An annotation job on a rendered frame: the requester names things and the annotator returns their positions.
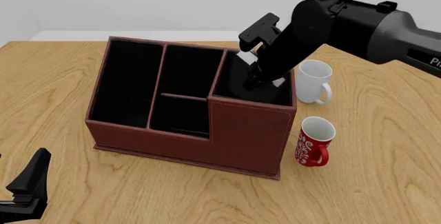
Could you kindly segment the small black plate on stalk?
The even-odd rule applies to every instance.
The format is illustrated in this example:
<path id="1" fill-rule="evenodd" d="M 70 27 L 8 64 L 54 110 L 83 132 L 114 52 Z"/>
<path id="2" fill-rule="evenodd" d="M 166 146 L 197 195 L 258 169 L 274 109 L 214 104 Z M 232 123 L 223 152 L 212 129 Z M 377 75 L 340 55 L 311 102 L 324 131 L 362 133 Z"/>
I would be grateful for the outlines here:
<path id="1" fill-rule="evenodd" d="M 271 45 L 281 33 L 280 29 L 276 27 L 279 20 L 279 17 L 269 12 L 245 31 L 242 31 L 238 36 L 240 50 L 250 52 L 259 43 L 264 46 Z"/>

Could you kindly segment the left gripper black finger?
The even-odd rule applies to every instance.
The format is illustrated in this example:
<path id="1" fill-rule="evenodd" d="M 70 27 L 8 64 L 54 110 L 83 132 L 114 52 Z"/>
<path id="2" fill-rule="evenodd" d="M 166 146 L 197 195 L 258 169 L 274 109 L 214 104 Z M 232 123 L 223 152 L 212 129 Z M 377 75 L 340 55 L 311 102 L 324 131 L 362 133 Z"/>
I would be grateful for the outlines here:
<path id="1" fill-rule="evenodd" d="M 6 189 L 13 193 L 13 201 L 31 201 L 34 198 L 48 200 L 47 176 L 51 153 L 45 148 L 38 149 L 24 170 Z"/>

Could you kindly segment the red-brown desk caddy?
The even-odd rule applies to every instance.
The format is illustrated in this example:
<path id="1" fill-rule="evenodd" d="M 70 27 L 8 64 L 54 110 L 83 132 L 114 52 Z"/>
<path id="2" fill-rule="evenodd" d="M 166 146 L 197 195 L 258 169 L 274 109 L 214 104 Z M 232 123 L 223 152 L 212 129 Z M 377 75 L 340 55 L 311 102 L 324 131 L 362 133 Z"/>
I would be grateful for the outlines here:
<path id="1" fill-rule="evenodd" d="M 110 37 L 85 117 L 103 151 L 279 179 L 294 76 L 248 101 L 229 89 L 232 48 Z"/>

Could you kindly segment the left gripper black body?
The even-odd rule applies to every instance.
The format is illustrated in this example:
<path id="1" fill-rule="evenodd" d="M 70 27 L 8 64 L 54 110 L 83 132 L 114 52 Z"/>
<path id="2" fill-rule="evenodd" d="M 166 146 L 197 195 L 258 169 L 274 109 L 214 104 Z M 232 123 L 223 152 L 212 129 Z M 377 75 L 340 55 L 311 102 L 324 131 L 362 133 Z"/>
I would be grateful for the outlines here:
<path id="1" fill-rule="evenodd" d="M 24 202 L 0 201 L 0 221 L 26 221 L 41 219 L 47 207 L 40 198 L 29 198 Z"/>

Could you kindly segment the white mug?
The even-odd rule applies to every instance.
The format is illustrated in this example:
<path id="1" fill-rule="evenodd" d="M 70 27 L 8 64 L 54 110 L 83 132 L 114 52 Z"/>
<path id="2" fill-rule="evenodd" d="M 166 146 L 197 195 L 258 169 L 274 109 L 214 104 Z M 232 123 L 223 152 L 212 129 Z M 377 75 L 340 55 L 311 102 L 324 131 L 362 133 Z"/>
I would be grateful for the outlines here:
<path id="1" fill-rule="evenodd" d="M 332 97 L 329 85 L 333 70 L 325 62 L 305 60 L 295 78 L 296 97 L 303 103 L 327 104 Z"/>

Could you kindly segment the red patterned mug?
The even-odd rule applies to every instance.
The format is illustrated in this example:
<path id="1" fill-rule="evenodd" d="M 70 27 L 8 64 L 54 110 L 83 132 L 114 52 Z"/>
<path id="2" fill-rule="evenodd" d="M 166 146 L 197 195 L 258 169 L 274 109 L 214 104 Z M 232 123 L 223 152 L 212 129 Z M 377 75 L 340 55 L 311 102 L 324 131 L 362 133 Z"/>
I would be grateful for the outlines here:
<path id="1" fill-rule="evenodd" d="M 310 116 L 305 118 L 295 149 L 295 159 L 306 167 L 321 167 L 328 163 L 328 147 L 336 136 L 336 129 L 328 120 Z"/>

